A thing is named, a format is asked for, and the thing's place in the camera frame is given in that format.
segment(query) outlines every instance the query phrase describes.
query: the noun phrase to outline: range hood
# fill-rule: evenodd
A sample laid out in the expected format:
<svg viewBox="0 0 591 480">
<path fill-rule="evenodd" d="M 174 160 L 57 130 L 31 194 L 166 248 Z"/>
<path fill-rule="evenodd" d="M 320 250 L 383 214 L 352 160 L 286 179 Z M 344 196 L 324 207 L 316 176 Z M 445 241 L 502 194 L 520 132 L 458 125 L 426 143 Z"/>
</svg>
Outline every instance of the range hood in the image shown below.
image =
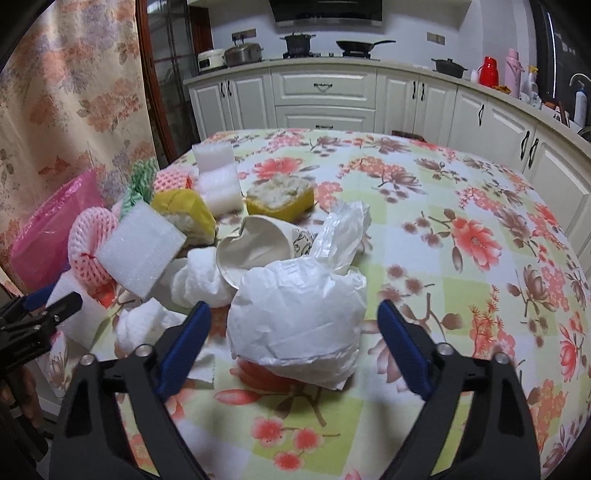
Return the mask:
<svg viewBox="0 0 591 480">
<path fill-rule="evenodd" d="M 380 26 L 382 0 L 269 0 L 280 27 L 354 22 Z"/>
</svg>

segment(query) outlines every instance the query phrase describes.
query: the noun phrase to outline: floral tablecloth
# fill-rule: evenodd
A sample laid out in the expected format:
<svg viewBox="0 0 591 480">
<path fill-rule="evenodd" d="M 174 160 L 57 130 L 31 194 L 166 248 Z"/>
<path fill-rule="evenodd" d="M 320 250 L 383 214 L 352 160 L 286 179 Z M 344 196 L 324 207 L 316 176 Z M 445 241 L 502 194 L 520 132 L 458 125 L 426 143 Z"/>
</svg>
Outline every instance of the floral tablecloth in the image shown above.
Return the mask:
<svg viewBox="0 0 591 480">
<path fill-rule="evenodd" d="M 214 310 L 214 387 L 188 381 L 167 402 L 206 472 L 217 480 L 379 478 L 423 405 L 378 333 L 376 308 L 390 299 L 436 342 L 464 355 L 511 357 L 547 476 L 589 416 L 591 298 L 575 253 L 531 185 L 481 158 L 385 135 L 288 129 L 207 140 L 218 141 L 233 144 L 243 191 L 277 173 L 313 181 L 317 204 L 301 221 L 311 231 L 337 199 L 363 200 L 373 221 L 354 263 L 368 279 L 368 309 L 359 366 L 344 391 L 232 360 L 228 307 Z M 192 153 L 178 160 L 193 161 Z M 244 214 L 221 218 L 220 237 Z M 114 301 L 93 348 L 100 359 L 119 354 L 112 325 L 127 295 L 104 292 Z M 58 338 L 48 366 L 61 388 L 80 353 L 68 345 Z M 453 459 L 469 401 L 462 397 L 436 471 Z M 129 402 L 121 403 L 138 464 L 154 472 Z"/>
</svg>

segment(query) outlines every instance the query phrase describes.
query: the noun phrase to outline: kitchen cabinet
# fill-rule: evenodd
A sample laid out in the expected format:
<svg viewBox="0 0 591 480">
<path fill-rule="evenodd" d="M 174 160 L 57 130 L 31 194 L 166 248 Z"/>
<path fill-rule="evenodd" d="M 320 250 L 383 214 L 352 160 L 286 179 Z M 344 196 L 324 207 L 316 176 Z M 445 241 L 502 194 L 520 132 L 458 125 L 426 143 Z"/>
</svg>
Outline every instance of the kitchen cabinet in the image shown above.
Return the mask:
<svg viewBox="0 0 591 480">
<path fill-rule="evenodd" d="M 273 69 L 276 106 L 326 105 L 375 109 L 376 69 L 326 66 Z"/>
<path fill-rule="evenodd" d="M 224 78 L 235 130 L 277 128 L 270 74 Z"/>
<path fill-rule="evenodd" d="M 234 130 L 223 77 L 190 87 L 189 94 L 199 137 L 206 139 L 217 132 Z"/>
<path fill-rule="evenodd" d="M 373 132 L 375 112 L 365 108 L 340 106 L 278 106 L 280 128 L 312 128 Z"/>
<path fill-rule="evenodd" d="M 452 130 L 456 92 L 453 83 L 421 76 L 413 133 L 429 143 L 446 147 Z"/>
<path fill-rule="evenodd" d="M 483 129 L 488 98 L 458 87 L 448 147 L 488 158 L 487 133 Z"/>
<path fill-rule="evenodd" d="M 528 153 L 525 176 L 548 204 L 574 251 L 580 254 L 591 233 L 589 158 L 539 126 Z"/>
<path fill-rule="evenodd" d="M 489 99 L 482 119 L 487 160 L 523 172 L 525 156 L 534 143 L 536 120 L 519 110 Z"/>
<path fill-rule="evenodd" d="M 189 86 L 199 136 L 234 129 L 276 128 L 271 75 L 227 75 Z"/>
<path fill-rule="evenodd" d="M 374 131 L 388 135 L 393 130 L 412 133 L 418 95 L 418 75 L 407 72 L 379 73 Z"/>
</svg>

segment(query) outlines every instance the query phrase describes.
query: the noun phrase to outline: yellow sponge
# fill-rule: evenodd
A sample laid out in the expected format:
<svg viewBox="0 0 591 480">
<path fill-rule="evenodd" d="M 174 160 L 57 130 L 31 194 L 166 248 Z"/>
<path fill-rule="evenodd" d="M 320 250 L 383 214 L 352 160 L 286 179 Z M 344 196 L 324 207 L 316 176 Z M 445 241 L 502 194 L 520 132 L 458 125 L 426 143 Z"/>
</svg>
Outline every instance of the yellow sponge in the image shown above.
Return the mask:
<svg viewBox="0 0 591 480">
<path fill-rule="evenodd" d="M 214 243 L 216 221 L 203 199 L 194 190 L 178 189 L 156 193 L 150 205 L 187 235 L 188 245 Z"/>
<path fill-rule="evenodd" d="M 314 186 L 298 177 L 277 175 L 246 193 L 246 210 L 250 215 L 267 215 L 289 223 L 313 206 Z"/>
</svg>

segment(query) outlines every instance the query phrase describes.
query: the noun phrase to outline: white bottle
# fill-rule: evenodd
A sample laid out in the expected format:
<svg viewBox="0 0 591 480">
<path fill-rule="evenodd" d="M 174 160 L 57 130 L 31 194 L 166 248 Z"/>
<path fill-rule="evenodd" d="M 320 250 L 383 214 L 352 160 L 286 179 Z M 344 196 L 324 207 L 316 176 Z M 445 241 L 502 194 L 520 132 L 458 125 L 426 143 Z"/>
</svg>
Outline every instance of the white bottle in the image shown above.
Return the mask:
<svg viewBox="0 0 591 480">
<path fill-rule="evenodd" d="M 574 118 L 573 121 L 580 127 L 584 127 L 587 123 L 587 95 L 585 94 L 585 87 L 582 82 L 581 88 L 577 92 L 577 98 L 574 103 Z"/>
</svg>

